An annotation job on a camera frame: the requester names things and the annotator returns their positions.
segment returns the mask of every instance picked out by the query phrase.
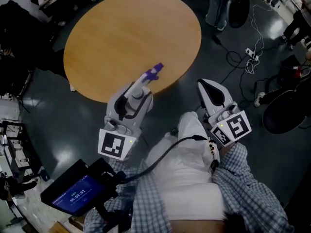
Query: purple object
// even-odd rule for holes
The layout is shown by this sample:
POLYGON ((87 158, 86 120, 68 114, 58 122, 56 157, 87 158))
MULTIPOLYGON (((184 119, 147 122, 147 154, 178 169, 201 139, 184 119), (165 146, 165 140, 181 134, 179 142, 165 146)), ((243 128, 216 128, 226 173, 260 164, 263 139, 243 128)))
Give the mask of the purple object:
POLYGON ((159 73, 159 71, 161 71, 163 67, 164 65, 162 63, 159 63, 153 67, 153 69, 156 70, 155 73, 152 72, 152 69, 149 69, 148 71, 144 72, 145 74, 147 74, 147 76, 143 79, 142 82, 145 82, 146 80, 149 81, 158 80, 159 77, 157 76, 157 74, 159 73))

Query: electrical cable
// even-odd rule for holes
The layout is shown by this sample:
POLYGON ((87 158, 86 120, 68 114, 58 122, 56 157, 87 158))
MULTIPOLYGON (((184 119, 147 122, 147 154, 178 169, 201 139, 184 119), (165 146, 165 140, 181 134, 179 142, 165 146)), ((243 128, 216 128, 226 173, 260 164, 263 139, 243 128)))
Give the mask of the electrical cable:
POLYGON ((254 89, 253 89, 254 101, 255 101, 255 99, 256 99, 255 95, 256 95, 256 90, 257 90, 257 83, 258 83, 259 81, 266 81, 266 80, 269 80, 269 78, 265 78, 265 79, 263 79, 263 80, 257 80, 257 81, 255 81, 255 83, 254 83, 254 89))
POLYGON ((252 59, 249 59, 249 60, 247 61, 247 63, 246 63, 246 66, 245 66, 245 67, 246 67, 246 72, 247 72, 248 74, 254 74, 254 73, 255 73, 255 67, 258 66, 258 65, 260 64, 259 57, 262 56, 262 54, 263 54, 263 51, 262 51, 262 50, 264 49, 263 37, 262 37, 261 33, 259 32, 258 26, 257 26, 257 24, 256 24, 255 11, 254 11, 255 6, 257 6, 257 7, 259 7, 259 8, 262 8, 262 9, 264 9, 264 10, 266 10, 266 11, 272 11, 272 9, 267 10, 267 9, 261 7, 260 5, 255 4, 255 5, 253 5, 253 7, 252 7, 252 8, 253 8, 252 17, 251 17, 250 15, 248 15, 248 17, 251 18, 251 20, 252 20, 252 21, 251 21, 251 26, 252 26, 252 28, 253 28, 254 30, 256 30, 256 32, 260 35, 259 39, 257 40, 257 42, 255 43, 255 46, 254 46, 254 57, 253 57, 252 59), (257 53, 256 53, 256 46, 257 46, 257 43, 258 43, 260 40, 262 40, 262 47, 261 47, 261 49, 260 49, 261 54, 260 54, 260 55, 257 55, 257 53), (250 63, 250 62, 251 62, 252 60, 256 59, 257 56, 258 56, 258 63, 257 63, 256 65, 253 66, 253 64, 250 63))
POLYGON ((151 166, 149 166, 147 169, 145 169, 144 171, 142 171, 141 173, 138 173, 136 175, 133 175, 129 178, 125 178, 123 181, 121 181, 120 183, 121 184, 126 184, 126 183, 129 183, 133 180, 136 180, 150 172, 152 172, 152 170, 159 164, 159 162, 176 146, 178 145, 179 143, 185 141, 185 140, 188 140, 188 139, 193 139, 195 141, 203 141, 203 140, 207 140, 205 137, 203 136, 200 136, 200 135, 193 135, 193 136, 189 136, 189 137, 185 137, 185 138, 182 138, 180 139, 179 141, 173 143, 165 152, 164 154, 161 155, 160 158, 158 158, 151 166))
POLYGON ((306 130, 306 129, 308 129, 308 128, 311 128, 311 125, 309 125, 309 126, 307 126, 307 127, 301 127, 301 126, 298 126, 300 129, 302 129, 302 130, 306 130))
POLYGON ((227 74, 227 76, 220 82, 220 84, 222 84, 229 76, 232 72, 234 72, 237 68, 244 68, 244 67, 239 67, 239 65, 241 64, 241 62, 247 57, 247 54, 241 59, 241 61, 227 74))
POLYGON ((201 107, 202 107, 201 105, 197 106, 197 107, 195 108, 194 112, 197 112, 201 107))
POLYGON ((143 136, 143 134, 141 134, 140 136, 141 136, 142 140, 145 142, 145 144, 146 144, 148 150, 150 150, 151 148, 150 148, 150 145, 149 145, 149 143, 147 142, 146 138, 143 136))

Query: blue screen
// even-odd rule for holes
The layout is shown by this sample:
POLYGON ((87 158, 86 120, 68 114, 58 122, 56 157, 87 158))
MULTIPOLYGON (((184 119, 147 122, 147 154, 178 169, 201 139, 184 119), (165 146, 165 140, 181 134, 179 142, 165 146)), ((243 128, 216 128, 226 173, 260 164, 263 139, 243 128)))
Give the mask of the blue screen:
POLYGON ((103 191, 104 185, 85 175, 55 199, 52 204, 60 209, 75 213, 103 191))

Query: handheld device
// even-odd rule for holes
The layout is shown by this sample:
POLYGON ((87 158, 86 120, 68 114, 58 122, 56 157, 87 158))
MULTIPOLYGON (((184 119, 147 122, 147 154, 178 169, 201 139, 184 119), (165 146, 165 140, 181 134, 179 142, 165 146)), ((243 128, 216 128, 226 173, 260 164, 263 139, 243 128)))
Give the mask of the handheld device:
POLYGON ((153 96, 146 85, 159 79, 163 67, 162 63, 155 65, 109 100, 105 126, 99 132, 99 154, 123 160, 136 144, 141 135, 140 125, 153 106, 153 96))
POLYGON ((211 132, 223 146, 251 133, 245 111, 240 111, 224 86, 205 79, 199 79, 197 85, 201 106, 206 110, 205 118, 212 126, 211 132))

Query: white cable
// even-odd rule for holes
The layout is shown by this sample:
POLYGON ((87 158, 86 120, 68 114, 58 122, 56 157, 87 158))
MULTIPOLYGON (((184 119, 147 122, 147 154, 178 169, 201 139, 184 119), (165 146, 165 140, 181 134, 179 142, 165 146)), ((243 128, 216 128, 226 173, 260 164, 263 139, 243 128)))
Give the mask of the white cable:
POLYGON ((254 54, 256 53, 256 46, 257 46, 257 43, 258 43, 260 40, 262 40, 262 48, 260 49, 261 54, 258 55, 258 63, 257 63, 256 65, 253 65, 254 59, 249 59, 249 60, 247 61, 247 63, 246 63, 245 68, 246 68, 246 72, 247 72, 248 74, 254 74, 254 73, 255 73, 255 67, 258 66, 259 63, 260 63, 259 57, 262 56, 262 54, 263 54, 263 51, 262 51, 262 50, 263 50, 263 48, 264 48, 263 37, 262 37, 261 33, 259 32, 258 26, 257 26, 257 24, 256 24, 256 18, 255 18, 255 12, 254 12, 255 6, 261 8, 261 9, 264 9, 264 10, 266 10, 266 11, 272 11, 272 9, 267 10, 267 9, 265 9, 264 7, 261 7, 260 5, 256 5, 256 4, 255 4, 255 5, 253 5, 253 14, 252 14, 252 17, 251 17, 250 15, 248 15, 248 17, 251 18, 251 20, 252 20, 252 21, 251 21, 251 26, 252 26, 252 28, 253 28, 254 30, 256 30, 256 32, 260 35, 260 38, 257 40, 257 42, 255 43, 255 46, 254 46, 254 54))

